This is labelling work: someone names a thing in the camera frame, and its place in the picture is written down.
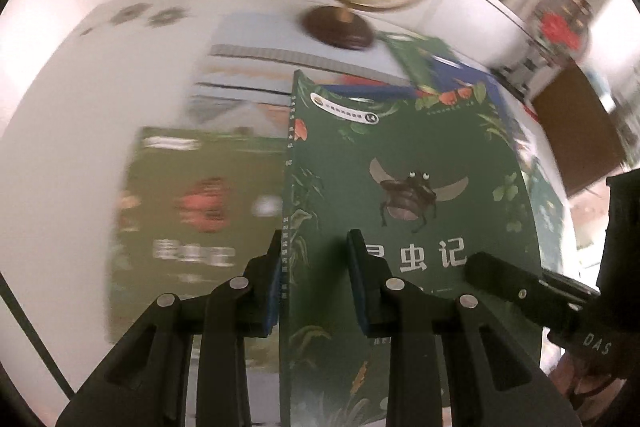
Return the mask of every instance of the screw head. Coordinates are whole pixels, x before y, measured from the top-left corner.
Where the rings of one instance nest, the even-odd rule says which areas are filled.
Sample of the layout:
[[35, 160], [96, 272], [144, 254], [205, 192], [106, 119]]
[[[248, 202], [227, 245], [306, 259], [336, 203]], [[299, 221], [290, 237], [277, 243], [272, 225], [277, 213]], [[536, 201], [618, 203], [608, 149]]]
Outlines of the screw head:
[[156, 304], [161, 308], [167, 308], [175, 302], [175, 296], [172, 293], [163, 293], [156, 299]]
[[399, 291], [404, 288], [404, 281], [402, 279], [398, 279], [397, 277], [391, 277], [391, 279], [386, 280], [385, 286], [390, 290]]
[[249, 279], [242, 276], [234, 277], [229, 281], [229, 286], [231, 286], [231, 288], [233, 288], [234, 290], [242, 290], [249, 286]]
[[473, 309], [478, 306], [478, 299], [467, 293], [460, 297], [460, 304], [465, 308]]

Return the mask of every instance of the wooden cabinet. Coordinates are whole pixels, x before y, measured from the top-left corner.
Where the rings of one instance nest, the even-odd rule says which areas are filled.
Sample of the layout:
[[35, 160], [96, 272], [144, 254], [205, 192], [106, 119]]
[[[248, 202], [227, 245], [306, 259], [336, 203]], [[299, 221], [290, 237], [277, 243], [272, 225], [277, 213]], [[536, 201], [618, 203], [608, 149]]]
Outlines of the wooden cabinet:
[[625, 160], [610, 116], [575, 64], [561, 71], [533, 106], [545, 130], [568, 197]]

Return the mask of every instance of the green book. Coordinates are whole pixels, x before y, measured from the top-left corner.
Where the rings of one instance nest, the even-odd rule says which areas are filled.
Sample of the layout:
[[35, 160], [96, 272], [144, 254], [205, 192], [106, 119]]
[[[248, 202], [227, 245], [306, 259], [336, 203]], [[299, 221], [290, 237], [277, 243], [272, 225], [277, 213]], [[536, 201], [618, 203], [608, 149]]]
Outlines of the green book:
[[[481, 250], [541, 273], [518, 162], [484, 125], [495, 107], [482, 84], [418, 101], [343, 98], [296, 73], [283, 197], [283, 425], [351, 427], [386, 416], [390, 340], [358, 327], [351, 229], [425, 293], [477, 295], [540, 360], [541, 328], [463, 280], [466, 259]], [[441, 382], [446, 407], [444, 372]]]
[[[111, 255], [112, 342], [158, 295], [208, 294], [266, 253], [282, 222], [285, 150], [281, 138], [142, 130]], [[277, 371], [277, 342], [248, 339], [248, 367]]]

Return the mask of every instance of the wooden base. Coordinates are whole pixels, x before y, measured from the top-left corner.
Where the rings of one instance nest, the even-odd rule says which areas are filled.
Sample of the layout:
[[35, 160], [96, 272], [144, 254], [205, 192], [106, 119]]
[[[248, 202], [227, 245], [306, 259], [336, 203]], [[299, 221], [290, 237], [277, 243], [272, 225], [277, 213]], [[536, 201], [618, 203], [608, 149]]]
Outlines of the wooden base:
[[364, 50], [375, 40], [369, 23], [343, 7], [318, 6], [305, 12], [300, 23], [313, 38], [335, 48]]

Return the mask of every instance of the leaf illustration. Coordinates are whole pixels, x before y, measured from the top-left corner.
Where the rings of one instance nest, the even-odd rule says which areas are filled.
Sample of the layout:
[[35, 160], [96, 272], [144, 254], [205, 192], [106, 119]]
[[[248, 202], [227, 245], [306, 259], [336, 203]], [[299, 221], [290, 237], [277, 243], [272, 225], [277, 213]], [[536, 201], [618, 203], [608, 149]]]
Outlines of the leaf illustration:
[[357, 427], [358, 425], [360, 425], [360, 422], [358, 421], [358, 416], [360, 415], [360, 411], [362, 410], [362, 408], [366, 406], [368, 403], [369, 403], [369, 400], [367, 400], [366, 398], [363, 398], [356, 405], [354, 405], [353, 409], [351, 409], [351, 412], [347, 416], [347, 420], [344, 423], [344, 426]]
[[509, 144], [506, 136], [503, 133], [501, 133], [499, 130], [497, 130], [496, 128], [489, 127], [486, 130], [486, 132], [487, 132], [487, 136], [489, 137], [489, 140], [491, 140], [491, 135], [495, 134], [495, 136], [499, 136], [500, 138], [502, 138], [507, 145]]
[[347, 131], [345, 131], [344, 129], [338, 129], [338, 133], [340, 134], [340, 136], [342, 136], [342, 139], [345, 139], [351, 143], [355, 143], [355, 140], [349, 136], [349, 133], [347, 133]]
[[358, 134], [368, 134], [369, 133], [369, 125], [359, 122], [351, 122], [351, 130]]
[[294, 340], [300, 337], [304, 337], [305, 334], [307, 334], [309, 331], [316, 331], [316, 330], [324, 331], [320, 326], [315, 326], [315, 325], [302, 326], [298, 331], [296, 331], [289, 337], [289, 344], [293, 343]]
[[302, 337], [302, 342], [300, 343], [300, 345], [298, 346], [298, 349], [296, 350], [296, 355], [298, 357], [301, 357], [302, 353], [305, 352], [306, 346], [308, 346], [309, 343], [317, 337], [322, 337], [324, 339], [331, 340], [331, 335], [329, 335], [329, 333], [324, 331], [322, 328], [309, 330]]
[[302, 210], [302, 208], [299, 208], [291, 215], [289, 228], [291, 230], [297, 230], [299, 229], [300, 225], [305, 219], [310, 219], [310, 218], [311, 218], [311, 214], [309, 214], [308, 212], [305, 212], [304, 210]]
[[476, 100], [478, 100], [478, 103], [484, 102], [484, 99], [486, 98], [486, 86], [482, 82], [478, 82], [474, 86], [474, 96], [476, 97]]
[[306, 256], [306, 241], [303, 237], [300, 237], [299, 235], [296, 236], [296, 238], [291, 242], [291, 248], [293, 250], [293, 255], [295, 257], [300, 256], [300, 259], [302, 259], [302, 263], [305, 266], [309, 266], [309, 259]]
[[502, 201], [504, 197], [504, 187], [498, 187], [494, 190], [494, 201]]
[[427, 109], [430, 109], [440, 101], [439, 97], [433, 96], [433, 95], [427, 95], [423, 98], [423, 100], [424, 100], [424, 107]]
[[502, 127], [502, 121], [499, 118], [494, 118], [492, 116], [487, 116], [485, 114], [478, 114], [478, 116], [483, 120], [486, 120], [487, 122], [489, 122], [494, 127], [497, 127], [497, 128]]
[[392, 103], [391, 107], [389, 107], [389, 109], [387, 109], [385, 112], [381, 112], [379, 113], [379, 117], [380, 118], [384, 118], [385, 116], [389, 116], [390, 114], [393, 114], [395, 112], [398, 111], [398, 109], [400, 109], [402, 105], [402, 101], [401, 100], [396, 100], [394, 103]]
[[513, 198], [516, 197], [517, 193], [518, 193], [517, 185], [511, 185], [509, 188], [507, 188], [507, 192], [506, 192], [507, 201], [513, 201]]
[[318, 196], [320, 196], [324, 200], [324, 196], [322, 195], [322, 192], [320, 192], [320, 189], [318, 188], [318, 186], [313, 185], [313, 188], [318, 193]]

